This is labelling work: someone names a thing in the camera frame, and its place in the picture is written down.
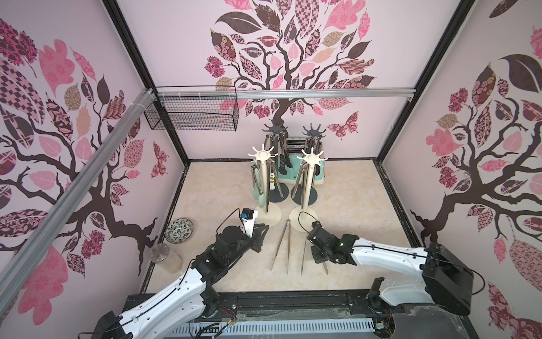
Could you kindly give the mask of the short steel tongs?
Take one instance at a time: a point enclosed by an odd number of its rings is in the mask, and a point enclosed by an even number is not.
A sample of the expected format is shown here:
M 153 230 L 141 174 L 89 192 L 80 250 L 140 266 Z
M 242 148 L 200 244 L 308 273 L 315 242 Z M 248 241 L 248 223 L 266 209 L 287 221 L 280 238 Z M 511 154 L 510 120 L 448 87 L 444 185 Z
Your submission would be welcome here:
M 302 255 L 301 255 L 301 266 L 300 266 L 300 275 L 303 275 L 303 271 L 304 271 L 304 266 L 305 266 L 305 261 L 306 261 L 306 254 L 307 254 L 307 247 L 308 247 L 308 241 L 307 240 L 303 240 L 303 251 L 302 251 Z M 329 269 L 327 267 L 327 264 L 326 263 L 321 263 L 323 265 L 323 268 L 324 268 L 324 271 L 326 273 L 326 275 L 329 275 Z

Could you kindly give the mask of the cream utensil rack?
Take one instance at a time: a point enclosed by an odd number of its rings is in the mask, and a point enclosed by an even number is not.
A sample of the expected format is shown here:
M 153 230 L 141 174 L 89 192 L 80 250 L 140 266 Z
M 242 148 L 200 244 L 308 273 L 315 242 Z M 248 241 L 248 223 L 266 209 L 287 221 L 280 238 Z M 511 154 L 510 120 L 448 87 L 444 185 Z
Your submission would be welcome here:
M 322 168 L 327 158 L 323 157 L 323 151 L 316 152 L 314 147 L 311 147 L 309 152 L 302 150 L 302 156 L 297 158 L 300 160 L 300 164 L 307 164 L 306 172 L 303 176 L 303 185 L 298 188 L 296 195 L 300 192 L 301 203 L 300 206 L 294 208 L 290 214 L 289 219 L 292 222 L 292 227 L 298 232 L 309 232 L 306 225 L 310 224 L 313 217 L 317 217 L 316 212 L 310 208 L 309 201 L 311 197 L 311 190 L 313 188 L 313 179 L 315 178 L 316 168 Z
M 276 226 L 282 218 L 282 211 L 276 203 L 270 201 L 271 193 L 271 165 L 274 164 L 271 151 L 263 144 L 259 149 L 253 147 L 251 176 L 253 180 L 252 195 L 257 203 L 255 206 L 255 221 L 264 223 L 270 227 Z

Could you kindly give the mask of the slim steel tongs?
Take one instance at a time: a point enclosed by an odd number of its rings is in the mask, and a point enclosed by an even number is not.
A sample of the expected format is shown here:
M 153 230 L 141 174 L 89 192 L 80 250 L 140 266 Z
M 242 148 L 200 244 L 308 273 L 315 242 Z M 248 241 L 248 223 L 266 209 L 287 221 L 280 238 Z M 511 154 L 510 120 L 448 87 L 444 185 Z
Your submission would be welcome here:
M 284 248 L 286 251 L 286 259 L 285 259 L 285 269 L 286 274 L 289 274 L 289 260 L 290 260 L 290 254 L 291 254 L 291 243 L 292 243 L 292 222 L 290 219 L 286 221 L 286 224 L 284 226 L 284 229 L 282 230 L 282 235 L 279 240 L 279 244 L 277 245 L 277 248 L 275 250 L 275 255 L 272 259 L 271 263 L 271 271 L 275 267 L 275 262 L 277 261 L 279 251 Z

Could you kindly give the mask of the green silicone tip tongs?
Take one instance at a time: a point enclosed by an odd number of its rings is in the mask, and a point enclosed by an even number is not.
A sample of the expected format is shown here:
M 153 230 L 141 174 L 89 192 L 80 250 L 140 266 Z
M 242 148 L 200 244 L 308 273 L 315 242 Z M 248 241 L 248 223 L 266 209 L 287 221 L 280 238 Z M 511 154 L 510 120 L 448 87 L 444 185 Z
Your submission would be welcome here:
M 264 193 L 263 193 L 263 185 L 261 181 L 261 174 L 260 170 L 258 168 L 258 165 L 255 163 L 251 165 L 251 176 L 252 176 L 252 195 L 253 198 L 258 202 L 259 206 L 262 206 L 264 204 Z

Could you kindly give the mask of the grey utensil rack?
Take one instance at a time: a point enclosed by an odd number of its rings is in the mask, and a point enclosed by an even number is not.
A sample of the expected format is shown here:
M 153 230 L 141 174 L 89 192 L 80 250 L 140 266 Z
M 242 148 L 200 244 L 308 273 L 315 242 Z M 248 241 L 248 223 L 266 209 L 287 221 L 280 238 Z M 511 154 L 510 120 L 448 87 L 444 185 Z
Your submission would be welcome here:
M 325 131 L 326 129 L 323 129 L 320 124 L 317 127 L 314 127 L 313 124 L 310 124 L 309 128 L 303 127 L 302 133 L 304 135 L 304 138 L 297 139 L 293 142 L 294 155 L 296 156 L 296 165 L 294 166 L 294 168 L 297 169 L 298 172 L 300 160 L 297 157 L 303 155 L 301 152 L 302 150 L 309 152 L 311 150 L 311 147 L 314 147 L 316 152 L 324 151 L 323 138 L 325 137 Z M 322 166 L 322 168 L 316 168 L 309 205 L 314 204 L 318 198 L 316 185 L 322 184 L 324 182 L 324 165 Z M 300 192 L 295 196 L 293 200 L 300 205 Z

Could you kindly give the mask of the grey utensil rack stand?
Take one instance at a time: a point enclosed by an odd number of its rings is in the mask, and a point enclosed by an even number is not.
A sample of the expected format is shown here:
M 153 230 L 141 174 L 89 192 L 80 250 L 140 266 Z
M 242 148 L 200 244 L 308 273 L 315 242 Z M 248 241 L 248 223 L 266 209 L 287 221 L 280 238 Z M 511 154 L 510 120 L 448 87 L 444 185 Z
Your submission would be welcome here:
M 272 123 L 271 125 L 264 125 L 263 131 L 265 132 L 265 141 L 264 145 L 266 149 L 272 148 L 270 151 L 271 153 L 271 160 L 273 161 L 273 164 L 275 165 L 275 173 L 277 175 L 277 188 L 274 191 L 270 191 L 270 202 L 272 203 L 279 203 L 284 201 L 289 194 L 289 189 L 286 184 L 284 184 L 280 179 L 280 173 L 279 173 L 279 144 L 278 144 L 278 134 L 283 133 L 287 137 L 287 128 L 282 125 L 275 125 Z

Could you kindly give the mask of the white handled tongs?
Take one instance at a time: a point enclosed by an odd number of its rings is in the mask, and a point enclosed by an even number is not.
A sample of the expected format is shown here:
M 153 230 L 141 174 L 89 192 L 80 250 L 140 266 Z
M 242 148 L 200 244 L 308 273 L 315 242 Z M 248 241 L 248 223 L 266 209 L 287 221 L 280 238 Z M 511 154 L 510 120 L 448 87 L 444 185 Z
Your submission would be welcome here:
M 275 173 L 275 165 L 270 166 L 270 190 L 274 191 L 277 188 L 277 175 Z

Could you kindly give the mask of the long steel tongs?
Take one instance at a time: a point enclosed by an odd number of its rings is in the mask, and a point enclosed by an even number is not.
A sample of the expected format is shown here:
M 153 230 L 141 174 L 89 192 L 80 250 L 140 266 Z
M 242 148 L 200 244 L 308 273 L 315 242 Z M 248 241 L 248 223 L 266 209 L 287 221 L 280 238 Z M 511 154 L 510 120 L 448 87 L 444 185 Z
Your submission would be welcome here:
M 296 177 L 296 182 L 295 182 L 294 187 L 291 190 L 292 199 L 295 198 L 298 188 L 302 187 L 302 185 L 303 185 L 303 180 L 302 179 L 303 179 L 303 176 L 304 176 L 304 174 L 306 172 L 307 166 L 308 166 L 307 164 L 303 164 L 303 163 L 301 163 L 300 166 L 299 166 L 299 172 L 298 172 L 297 177 Z

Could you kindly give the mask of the black silicone tip tongs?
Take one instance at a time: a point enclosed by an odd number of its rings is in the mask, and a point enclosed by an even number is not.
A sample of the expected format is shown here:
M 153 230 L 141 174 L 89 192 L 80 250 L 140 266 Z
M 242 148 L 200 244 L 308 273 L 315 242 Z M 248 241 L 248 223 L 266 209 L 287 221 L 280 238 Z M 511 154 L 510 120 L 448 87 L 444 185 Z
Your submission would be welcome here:
M 278 134 L 278 144 L 279 144 L 279 173 L 281 175 L 287 175 L 288 168 L 293 168 L 290 155 L 287 149 L 287 137 L 285 134 Z

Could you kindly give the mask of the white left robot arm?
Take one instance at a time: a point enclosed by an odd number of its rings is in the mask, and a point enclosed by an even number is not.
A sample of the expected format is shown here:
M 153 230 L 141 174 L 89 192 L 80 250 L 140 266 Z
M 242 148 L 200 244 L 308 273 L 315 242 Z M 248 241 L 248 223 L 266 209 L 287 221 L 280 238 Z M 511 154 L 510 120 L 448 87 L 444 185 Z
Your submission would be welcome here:
M 240 226 L 228 226 L 215 242 L 196 256 L 181 278 L 120 315 L 108 312 L 91 338 L 164 338 L 200 316 L 211 317 L 219 306 L 213 285 L 249 250 L 260 252 L 270 226 L 257 224 L 249 237 Z

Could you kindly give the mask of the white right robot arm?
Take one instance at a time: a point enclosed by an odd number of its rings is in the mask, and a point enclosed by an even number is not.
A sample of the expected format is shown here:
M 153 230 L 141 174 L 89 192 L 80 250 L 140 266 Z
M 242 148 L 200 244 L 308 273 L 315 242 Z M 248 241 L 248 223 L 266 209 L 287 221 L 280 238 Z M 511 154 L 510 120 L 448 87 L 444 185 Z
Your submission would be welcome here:
M 436 305 L 459 316 L 471 313 L 474 271 L 441 244 L 430 247 L 396 247 L 353 234 L 336 237 L 315 221 L 307 234 L 317 264 L 375 266 L 405 275 L 404 279 L 379 277 L 366 296 L 390 307 Z

